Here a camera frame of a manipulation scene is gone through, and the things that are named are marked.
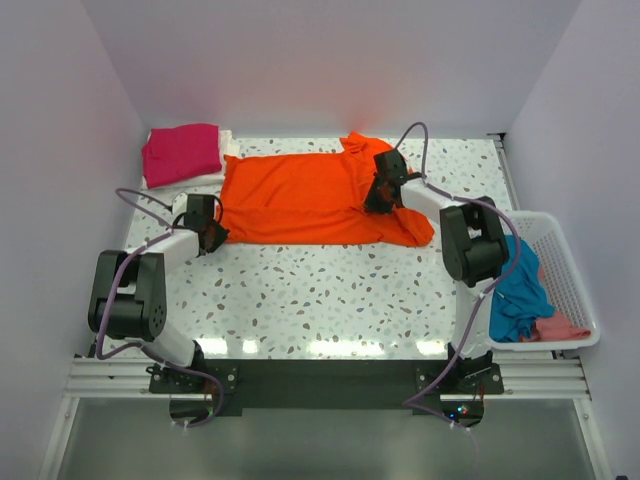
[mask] pink folded cloth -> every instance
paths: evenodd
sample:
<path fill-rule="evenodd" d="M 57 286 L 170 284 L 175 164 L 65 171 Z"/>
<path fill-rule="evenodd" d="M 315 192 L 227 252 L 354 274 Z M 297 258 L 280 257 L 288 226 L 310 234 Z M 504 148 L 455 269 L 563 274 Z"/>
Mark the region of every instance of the pink folded cloth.
<path fill-rule="evenodd" d="M 148 188 L 219 172 L 218 127 L 206 123 L 154 128 L 142 148 L 142 169 Z"/>
<path fill-rule="evenodd" d="M 580 340 L 591 335 L 586 328 L 574 327 L 563 313 L 556 310 L 549 318 L 538 318 L 533 325 L 531 338 L 521 337 L 521 342 L 558 342 Z"/>

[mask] blue cloth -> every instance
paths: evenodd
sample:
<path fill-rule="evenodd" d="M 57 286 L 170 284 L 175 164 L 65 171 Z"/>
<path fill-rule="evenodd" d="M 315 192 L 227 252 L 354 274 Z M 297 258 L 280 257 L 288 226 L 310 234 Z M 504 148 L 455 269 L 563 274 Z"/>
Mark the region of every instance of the blue cloth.
<path fill-rule="evenodd" d="M 509 261 L 502 267 L 502 273 L 511 266 L 516 253 L 513 235 L 505 238 Z M 538 280 L 538 257 L 527 242 L 521 239 L 520 244 L 520 261 L 516 269 L 493 293 L 489 335 L 496 342 L 517 342 L 520 336 L 531 338 L 535 321 L 540 317 L 550 317 L 555 312 Z"/>

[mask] orange t-shirt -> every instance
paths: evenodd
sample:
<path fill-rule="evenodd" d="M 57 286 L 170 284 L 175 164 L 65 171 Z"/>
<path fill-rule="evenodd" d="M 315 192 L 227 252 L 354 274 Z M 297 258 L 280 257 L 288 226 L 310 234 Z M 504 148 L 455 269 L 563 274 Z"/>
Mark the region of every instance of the orange t-shirt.
<path fill-rule="evenodd" d="M 341 153 L 226 156 L 220 198 L 229 242 L 267 244 L 428 244 L 433 228 L 407 208 L 366 213 L 373 156 L 391 146 L 352 133 Z"/>

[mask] terrazzo table surface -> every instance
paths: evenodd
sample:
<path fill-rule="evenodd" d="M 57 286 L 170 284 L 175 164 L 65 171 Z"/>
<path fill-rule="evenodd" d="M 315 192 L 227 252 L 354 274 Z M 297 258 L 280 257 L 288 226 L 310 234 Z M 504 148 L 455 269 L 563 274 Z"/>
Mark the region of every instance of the terrazzo table surface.
<path fill-rule="evenodd" d="M 394 139 L 385 139 L 395 145 Z M 241 156 L 342 151 L 337 138 L 238 139 Z M 401 148 L 420 168 L 422 141 Z M 429 176 L 452 193 L 511 203 L 491 140 L 431 140 Z M 160 189 L 219 194 L 220 186 Z M 142 203 L 166 216 L 154 204 Z M 446 358 L 455 286 L 444 269 L 439 229 L 422 248 L 371 245 L 226 244 L 167 275 L 167 321 L 196 339 L 207 357 Z M 162 233 L 136 211 L 127 247 Z M 106 348 L 120 342 L 107 339 Z M 127 350 L 122 356 L 141 357 Z"/>

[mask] white basket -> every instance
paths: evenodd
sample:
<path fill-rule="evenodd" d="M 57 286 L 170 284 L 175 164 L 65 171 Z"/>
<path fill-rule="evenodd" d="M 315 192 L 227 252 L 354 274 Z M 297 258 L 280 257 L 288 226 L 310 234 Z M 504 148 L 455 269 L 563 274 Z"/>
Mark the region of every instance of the white basket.
<path fill-rule="evenodd" d="M 530 352 L 572 350 L 594 345 L 600 339 L 598 319 L 558 221 L 547 213 L 527 211 L 509 212 L 509 218 L 513 220 L 520 237 L 540 259 L 544 269 L 543 286 L 549 303 L 564 313 L 576 327 L 591 330 L 591 335 L 580 340 L 559 342 L 500 343 L 489 339 L 491 347 Z"/>

